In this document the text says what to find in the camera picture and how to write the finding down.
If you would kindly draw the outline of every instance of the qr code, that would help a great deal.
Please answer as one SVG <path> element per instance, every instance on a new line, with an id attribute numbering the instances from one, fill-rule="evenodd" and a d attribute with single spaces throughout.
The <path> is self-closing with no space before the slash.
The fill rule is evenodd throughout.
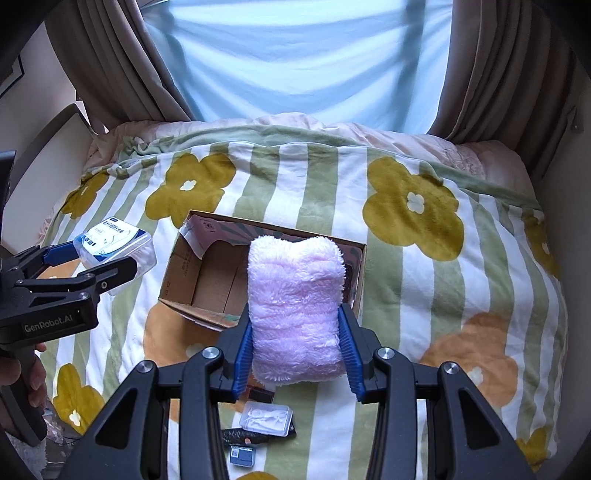
<path id="1" fill-rule="evenodd" d="M 203 228 L 205 228 L 206 232 L 209 232 L 209 233 L 216 232 L 215 225 L 213 223 L 211 223 L 209 220 L 201 220 L 201 225 L 203 225 Z"/>

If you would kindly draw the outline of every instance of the floral blanket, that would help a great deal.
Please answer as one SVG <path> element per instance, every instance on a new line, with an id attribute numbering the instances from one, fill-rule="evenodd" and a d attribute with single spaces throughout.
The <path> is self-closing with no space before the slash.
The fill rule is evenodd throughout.
<path id="1" fill-rule="evenodd" d="M 556 451 L 566 311 L 535 199 L 420 158 L 310 135 L 261 126 L 150 144 L 128 138 L 117 163 L 84 176 L 45 243 L 116 216 L 154 237 L 158 263 L 116 297 L 102 296 L 96 329 L 42 354 L 60 417 L 84 432 L 137 362 L 172 364 L 212 342 L 157 303 L 177 229 L 197 209 L 367 243 L 363 325 L 414 362 L 458 362 L 538 466 Z M 72 262 L 47 275 L 81 269 Z M 346 378 L 280 387 L 275 402 L 294 410 L 297 438 L 257 447 L 255 471 L 365 477 L 376 407 L 356 404 Z M 418 412 L 417 478 L 425 478 L 424 403 Z M 220 416 L 237 425 L 235 410 L 221 406 Z M 171 478 L 177 422 L 173 405 Z"/>

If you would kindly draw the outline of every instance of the small blue box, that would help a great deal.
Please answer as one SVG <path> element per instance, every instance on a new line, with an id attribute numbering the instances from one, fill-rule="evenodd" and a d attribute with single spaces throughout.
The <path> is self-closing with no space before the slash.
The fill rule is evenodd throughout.
<path id="1" fill-rule="evenodd" d="M 255 449 L 242 445 L 230 446 L 230 463 L 251 468 L 255 464 Z"/>

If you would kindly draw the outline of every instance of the wall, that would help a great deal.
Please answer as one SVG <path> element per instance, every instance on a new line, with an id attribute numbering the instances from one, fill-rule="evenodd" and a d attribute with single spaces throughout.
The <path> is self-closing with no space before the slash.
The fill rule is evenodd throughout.
<path id="1" fill-rule="evenodd" d="M 17 157 L 76 97 L 44 24 L 23 48 L 21 60 L 25 75 L 0 98 L 0 150 L 16 150 Z"/>
<path id="2" fill-rule="evenodd" d="M 591 82 L 575 120 L 545 175 L 537 196 L 547 222 L 548 243 L 561 270 L 569 313 L 569 337 L 560 413 L 558 452 L 538 473 L 557 475 L 573 459 L 591 429 Z M 589 478 L 589 471 L 581 476 Z"/>

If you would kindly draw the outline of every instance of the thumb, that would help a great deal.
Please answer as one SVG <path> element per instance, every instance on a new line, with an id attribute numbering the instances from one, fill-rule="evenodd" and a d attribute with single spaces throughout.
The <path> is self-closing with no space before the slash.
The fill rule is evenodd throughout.
<path id="1" fill-rule="evenodd" d="M 21 364 L 15 358 L 0 358 L 0 385 L 12 385 L 21 376 Z"/>

